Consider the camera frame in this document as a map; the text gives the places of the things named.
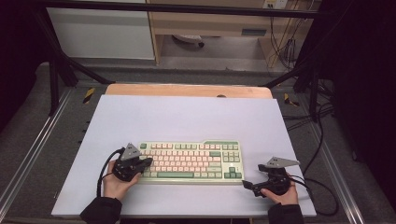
keyboard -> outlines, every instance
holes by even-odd
[[[153,162],[142,184],[240,185],[244,179],[238,141],[142,142],[140,159]]]

